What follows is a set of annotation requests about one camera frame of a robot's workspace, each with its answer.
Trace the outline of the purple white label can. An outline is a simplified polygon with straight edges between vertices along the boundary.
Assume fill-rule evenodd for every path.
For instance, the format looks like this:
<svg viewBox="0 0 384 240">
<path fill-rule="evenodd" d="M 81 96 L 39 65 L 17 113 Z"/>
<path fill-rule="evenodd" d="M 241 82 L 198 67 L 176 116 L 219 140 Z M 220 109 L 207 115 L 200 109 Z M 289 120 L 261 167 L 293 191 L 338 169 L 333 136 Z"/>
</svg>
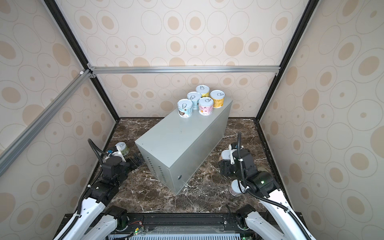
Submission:
<svg viewBox="0 0 384 240">
<path fill-rule="evenodd" d="M 239 197 L 245 194 L 246 189 L 242 186 L 239 180 L 233 180 L 229 188 L 230 194 L 234 197 Z"/>
</svg>

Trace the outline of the orange white label can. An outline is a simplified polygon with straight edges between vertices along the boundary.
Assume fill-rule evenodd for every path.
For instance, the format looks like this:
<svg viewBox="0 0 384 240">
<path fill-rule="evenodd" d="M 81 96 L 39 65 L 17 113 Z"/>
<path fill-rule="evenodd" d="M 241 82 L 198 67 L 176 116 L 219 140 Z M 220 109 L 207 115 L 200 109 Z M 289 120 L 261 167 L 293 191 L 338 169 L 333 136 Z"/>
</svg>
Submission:
<svg viewBox="0 0 384 240">
<path fill-rule="evenodd" d="M 232 153 L 231 153 L 230 150 L 224 150 L 221 153 L 221 160 L 230 161 L 231 160 L 231 155 L 232 155 Z"/>
</svg>

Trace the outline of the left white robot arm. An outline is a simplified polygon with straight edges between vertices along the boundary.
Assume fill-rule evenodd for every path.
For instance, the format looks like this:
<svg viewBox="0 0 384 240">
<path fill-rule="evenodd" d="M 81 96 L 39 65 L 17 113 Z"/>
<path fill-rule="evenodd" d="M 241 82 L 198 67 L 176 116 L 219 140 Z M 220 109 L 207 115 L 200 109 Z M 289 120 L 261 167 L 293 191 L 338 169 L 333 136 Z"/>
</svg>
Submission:
<svg viewBox="0 0 384 240">
<path fill-rule="evenodd" d="M 91 139 L 88 143 L 100 171 L 81 194 L 74 214 L 56 235 L 57 240 L 109 240 L 111 233 L 123 232 L 130 225 L 127 210 L 109 204 L 129 173 L 144 163 L 143 158 L 134 154 L 125 159 L 119 145 L 104 152 Z"/>
</svg>

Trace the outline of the yellow orange label can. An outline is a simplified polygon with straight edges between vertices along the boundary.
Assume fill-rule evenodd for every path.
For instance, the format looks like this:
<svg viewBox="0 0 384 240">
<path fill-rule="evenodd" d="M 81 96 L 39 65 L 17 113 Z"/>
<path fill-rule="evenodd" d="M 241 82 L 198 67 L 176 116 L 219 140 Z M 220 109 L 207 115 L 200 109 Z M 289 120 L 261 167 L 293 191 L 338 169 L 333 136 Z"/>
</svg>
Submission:
<svg viewBox="0 0 384 240">
<path fill-rule="evenodd" d="M 213 108 L 218 109 L 224 105 L 225 93 L 220 90 L 214 90 L 210 92 L 210 97 L 213 99 Z"/>
</svg>

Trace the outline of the light blue bear can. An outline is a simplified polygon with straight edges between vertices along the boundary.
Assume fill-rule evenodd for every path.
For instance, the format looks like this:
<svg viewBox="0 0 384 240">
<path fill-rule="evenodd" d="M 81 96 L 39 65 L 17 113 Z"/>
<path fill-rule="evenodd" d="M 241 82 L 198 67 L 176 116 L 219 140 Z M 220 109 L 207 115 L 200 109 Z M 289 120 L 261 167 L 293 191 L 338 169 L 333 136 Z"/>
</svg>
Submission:
<svg viewBox="0 0 384 240">
<path fill-rule="evenodd" d="M 198 92 L 189 92 L 187 94 L 187 99 L 191 100 L 193 103 L 193 110 L 199 109 L 199 100 L 202 97 L 202 94 Z"/>
</svg>

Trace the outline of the yellow fruit label can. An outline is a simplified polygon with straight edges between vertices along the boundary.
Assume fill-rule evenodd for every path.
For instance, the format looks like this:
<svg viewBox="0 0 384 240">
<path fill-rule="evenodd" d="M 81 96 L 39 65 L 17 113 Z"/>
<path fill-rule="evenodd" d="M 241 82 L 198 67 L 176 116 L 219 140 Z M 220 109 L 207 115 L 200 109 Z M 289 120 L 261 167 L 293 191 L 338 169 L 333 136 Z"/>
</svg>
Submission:
<svg viewBox="0 0 384 240">
<path fill-rule="evenodd" d="M 200 93 L 203 97 L 209 97 L 210 94 L 210 88 L 206 85 L 199 85 L 196 87 L 196 92 Z"/>
</svg>

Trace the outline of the pink label can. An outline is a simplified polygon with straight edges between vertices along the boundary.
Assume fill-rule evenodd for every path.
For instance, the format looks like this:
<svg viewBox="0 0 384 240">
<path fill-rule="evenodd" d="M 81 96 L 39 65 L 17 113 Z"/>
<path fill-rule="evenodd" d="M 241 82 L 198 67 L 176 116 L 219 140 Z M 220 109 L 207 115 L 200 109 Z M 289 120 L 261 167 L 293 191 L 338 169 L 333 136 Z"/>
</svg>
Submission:
<svg viewBox="0 0 384 240">
<path fill-rule="evenodd" d="M 213 112 L 214 101 L 209 97 L 202 97 L 198 101 L 199 113 L 202 116 L 210 116 Z"/>
</svg>

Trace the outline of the teal brown label can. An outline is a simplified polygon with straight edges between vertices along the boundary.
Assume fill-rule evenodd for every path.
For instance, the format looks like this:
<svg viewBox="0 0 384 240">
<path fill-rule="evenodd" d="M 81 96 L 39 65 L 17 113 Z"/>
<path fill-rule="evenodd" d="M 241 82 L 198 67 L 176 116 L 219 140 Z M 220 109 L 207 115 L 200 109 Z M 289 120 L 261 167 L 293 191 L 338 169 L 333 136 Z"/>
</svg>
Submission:
<svg viewBox="0 0 384 240">
<path fill-rule="evenodd" d="M 178 113 L 181 118 L 190 118 L 193 114 L 193 102 L 188 99 L 179 100 Z"/>
</svg>

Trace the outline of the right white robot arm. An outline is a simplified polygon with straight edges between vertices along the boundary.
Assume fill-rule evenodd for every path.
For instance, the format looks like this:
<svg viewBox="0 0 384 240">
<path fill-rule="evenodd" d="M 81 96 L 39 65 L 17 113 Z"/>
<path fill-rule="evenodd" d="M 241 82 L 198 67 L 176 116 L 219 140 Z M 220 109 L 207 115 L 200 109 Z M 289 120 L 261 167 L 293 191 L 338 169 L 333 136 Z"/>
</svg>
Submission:
<svg viewBox="0 0 384 240">
<path fill-rule="evenodd" d="M 251 205 L 238 209 L 232 216 L 242 231 L 252 230 L 263 240 L 313 240 L 314 236 L 288 203 L 281 186 L 267 171 L 254 163 L 251 152 L 242 145 L 242 133 L 237 142 L 229 144 L 219 162 L 220 173 L 233 178 L 230 193 L 234 197 L 250 195 L 267 209 L 276 225 L 269 223 Z"/>
</svg>

